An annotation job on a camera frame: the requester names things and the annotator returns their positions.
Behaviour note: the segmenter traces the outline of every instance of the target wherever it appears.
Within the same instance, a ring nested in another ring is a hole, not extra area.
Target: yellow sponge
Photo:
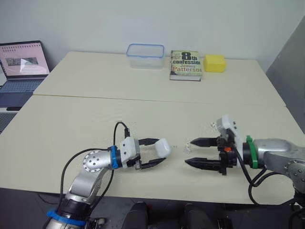
[[[222,73],[224,72],[226,62],[222,55],[207,54],[204,57],[203,65],[206,72]]]

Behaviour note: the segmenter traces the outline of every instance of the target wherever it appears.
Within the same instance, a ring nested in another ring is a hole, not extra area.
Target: white table
[[[193,148],[189,155],[183,149],[197,137],[218,136],[210,123],[224,113],[235,119],[244,137],[278,137],[305,146],[304,134],[282,106],[34,95],[0,136],[0,187],[58,193],[67,160],[85,148],[111,146],[115,123],[124,121],[132,136],[165,137],[173,152],[146,171],[116,170],[108,196],[251,203],[241,169],[228,169],[225,177],[184,163],[195,156],[218,157],[215,148]],[[118,129],[117,142],[122,140],[121,132]],[[149,147],[141,149],[144,161],[153,157]],[[67,170],[64,190],[78,174],[82,159],[78,157]],[[249,171],[252,176],[258,172]],[[254,197],[263,203],[284,202],[293,193],[284,176],[270,177],[254,188]]]
[[[150,101],[285,106],[257,61],[226,60],[224,73],[203,73],[201,82],[169,80],[161,70],[133,69],[121,54],[70,52],[34,94]]]

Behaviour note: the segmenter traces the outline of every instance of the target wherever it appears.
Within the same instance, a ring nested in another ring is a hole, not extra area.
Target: black cable
[[[270,177],[270,176],[278,175],[278,174],[279,174],[279,175],[282,175],[282,174],[277,173],[277,172],[270,172],[270,173],[267,173],[267,174],[263,175],[263,174],[266,172],[266,170],[267,170],[266,167],[264,167],[263,170],[262,170],[259,174],[257,174],[257,175],[254,177],[253,180],[251,180],[250,175],[249,175],[249,173],[248,173],[248,171],[247,171],[247,168],[246,168],[245,165],[244,165],[244,161],[242,160],[242,157],[241,157],[240,154],[238,153],[238,151],[237,151],[235,145],[234,145],[234,144],[231,144],[231,148],[232,148],[232,150],[235,152],[235,154],[236,154],[236,156],[237,156],[237,159],[238,159],[238,161],[239,161],[239,163],[240,163],[240,165],[241,165],[241,168],[242,168],[242,170],[243,170],[243,173],[244,173],[246,179],[247,179],[248,182],[249,182],[249,188],[248,188],[249,198],[251,199],[251,201],[252,201],[255,205],[261,206],[259,203],[257,203],[257,202],[254,200],[253,195],[252,195],[252,188],[253,188],[253,187],[258,187],[266,178],[268,178],[268,177]],[[282,203],[282,204],[279,204],[279,205],[277,205],[277,206],[290,205],[290,204],[292,204],[293,202],[295,202],[295,199],[294,199],[294,198],[292,198],[292,199],[290,199],[290,200],[288,200],[288,201],[286,201],[286,202],[284,202],[284,203]]]
[[[123,122],[117,122],[115,124],[115,127],[114,127],[114,131],[113,131],[113,145],[115,146],[115,134],[116,134],[116,128],[118,127],[119,124],[122,124],[125,128],[124,132],[125,132],[125,138],[128,137],[130,134],[129,134],[129,129],[127,127],[127,125]],[[105,196],[106,192],[108,191],[109,187],[110,187],[110,184],[112,182],[112,179],[113,179],[113,175],[114,175],[114,170],[111,171],[111,177],[110,177],[110,180],[108,182],[108,185],[106,187],[106,189],[103,191],[103,193],[98,197],[98,199],[94,202],[94,204],[91,206],[90,208],[90,211],[89,211],[89,215],[92,213],[92,211],[94,210],[94,208],[98,205],[98,203],[100,202],[100,200]]]
[[[107,187],[105,188],[105,190],[103,191],[103,193],[99,196],[99,198],[94,202],[94,204],[92,204],[88,216],[91,215],[91,213],[93,212],[93,210],[95,209],[95,207],[98,205],[98,203],[100,202],[100,200],[105,196],[105,194],[106,194],[106,192],[108,191],[108,189],[109,189],[109,187],[110,187],[110,184],[111,184],[111,182],[112,182],[113,175],[114,175],[114,170],[111,171],[111,177],[110,177],[110,180],[109,180],[109,182],[108,182]]]
[[[118,127],[119,124],[122,124],[124,127],[125,127],[125,137],[129,136],[129,129],[127,127],[127,125],[123,122],[117,122],[115,124],[115,127],[114,127],[114,132],[113,132],[113,145],[115,145],[115,134],[116,134],[116,129]],[[99,148],[90,148],[90,149],[85,149],[85,150],[82,150],[78,153],[76,153],[73,157],[71,157],[69,159],[69,161],[66,163],[65,167],[63,168],[62,170],[62,173],[61,173],[61,190],[60,190],[60,200],[59,200],[59,203],[58,203],[58,206],[57,206],[57,209],[56,211],[58,211],[58,209],[60,208],[61,206],[61,203],[62,203],[62,200],[63,200],[63,182],[64,182],[64,176],[65,176],[65,172],[66,172],[66,169],[67,167],[69,166],[69,164],[71,163],[72,160],[74,160],[74,158],[76,158],[77,156],[79,156],[80,154],[83,154],[85,152],[88,152],[88,151],[92,151],[92,150],[102,150],[102,151],[108,151],[107,149],[99,149]],[[110,184],[112,182],[112,179],[113,179],[113,175],[114,175],[114,170],[112,170],[112,173],[111,173],[111,177],[110,177],[110,180],[108,182],[108,185],[106,187],[106,189],[104,190],[104,192],[102,193],[102,195],[97,199],[97,201],[92,205],[92,207],[90,208],[90,213],[89,215],[92,213],[92,211],[94,210],[94,208],[97,206],[97,204],[100,202],[100,200],[104,197],[104,195],[106,194],[106,192],[108,191],[109,187],[110,187]],[[45,229],[48,225],[48,223],[50,222],[51,218],[49,217],[48,220],[45,222],[45,224],[43,225],[43,228]]]
[[[61,173],[61,190],[60,190],[60,199],[59,199],[59,204],[58,204],[58,207],[57,207],[57,211],[61,205],[61,202],[63,200],[63,180],[64,180],[64,177],[65,177],[65,172],[66,172],[66,169],[67,167],[69,166],[69,164],[71,163],[71,161],[76,158],[77,156],[85,153],[85,152],[88,152],[88,151],[92,151],[92,150],[102,150],[102,151],[107,151],[107,149],[100,149],[100,148],[89,148],[89,149],[84,149],[78,153],[76,153],[73,157],[71,157],[69,159],[69,161],[66,163],[65,167],[63,168],[62,170],[62,173]]]
[[[114,131],[113,131],[113,145],[114,145],[114,146],[115,146],[115,133],[116,133],[116,128],[118,127],[119,124],[122,124],[122,125],[125,127],[125,129],[128,130],[128,127],[127,127],[127,126],[125,125],[125,123],[123,123],[123,122],[117,122],[117,123],[115,124]]]
[[[293,221],[294,221],[294,218],[296,216],[298,216],[302,211],[305,211],[305,208],[302,208],[298,211],[295,211],[294,213],[292,213],[290,216],[289,216],[289,220],[288,220],[288,228],[289,229],[292,229],[293,227]]]
[[[243,170],[243,173],[244,173],[244,176],[246,177],[247,181],[249,182],[249,184],[253,187],[256,187],[255,183],[252,181],[248,171],[247,171],[247,168],[246,166],[244,165],[244,161],[242,160],[242,157],[240,156],[239,152],[237,151],[235,145],[232,143],[231,144],[231,149],[233,150],[233,152],[235,152],[236,156],[237,156],[237,159],[239,161],[239,164]]]
[[[52,203],[52,202],[46,201],[44,198],[41,197],[41,195],[39,193],[37,193],[37,196],[46,204],[52,204],[52,205],[58,204],[58,203]]]

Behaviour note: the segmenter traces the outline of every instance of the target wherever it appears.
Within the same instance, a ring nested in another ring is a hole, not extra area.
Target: laptop screen
[[[0,44],[0,63],[8,79],[45,77],[50,73],[40,41]]]

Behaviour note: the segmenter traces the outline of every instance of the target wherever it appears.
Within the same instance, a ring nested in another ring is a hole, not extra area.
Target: laptop
[[[40,41],[0,44],[0,107],[22,107],[50,73]]]

